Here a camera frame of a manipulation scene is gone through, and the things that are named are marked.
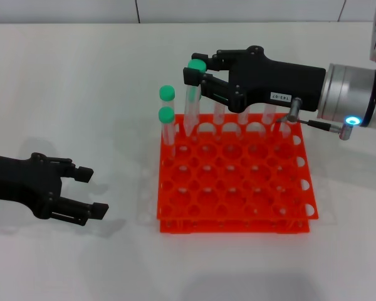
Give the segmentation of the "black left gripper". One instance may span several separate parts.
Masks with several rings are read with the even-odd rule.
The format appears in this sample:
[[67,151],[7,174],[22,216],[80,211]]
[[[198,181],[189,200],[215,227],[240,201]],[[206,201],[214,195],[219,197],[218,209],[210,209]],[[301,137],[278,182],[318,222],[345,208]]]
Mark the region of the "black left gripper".
[[20,203],[39,219],[53,218],[84,226],[89,219],[102,220],[109,205],[59,198],[61,178],[88,183],[92,175],[93,169],[76,167],[68,158],[37,152],[28,159],[0,156],[0,200]]

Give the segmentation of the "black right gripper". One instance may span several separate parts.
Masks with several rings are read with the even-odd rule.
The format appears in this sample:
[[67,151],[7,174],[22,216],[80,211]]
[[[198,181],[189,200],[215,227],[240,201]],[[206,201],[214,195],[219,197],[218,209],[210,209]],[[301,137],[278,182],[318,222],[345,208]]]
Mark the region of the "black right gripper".
[[[318,107],[326,70],[269,59],[260,46],[246,50],[217,50],[209,56],[193,53],[191,67],[183,69],[184,83],[201,88],[201,95],[241,113],[255,103],[290,107],[300,98],[300,109]],[[228,82],[206,73],[229,71]]]

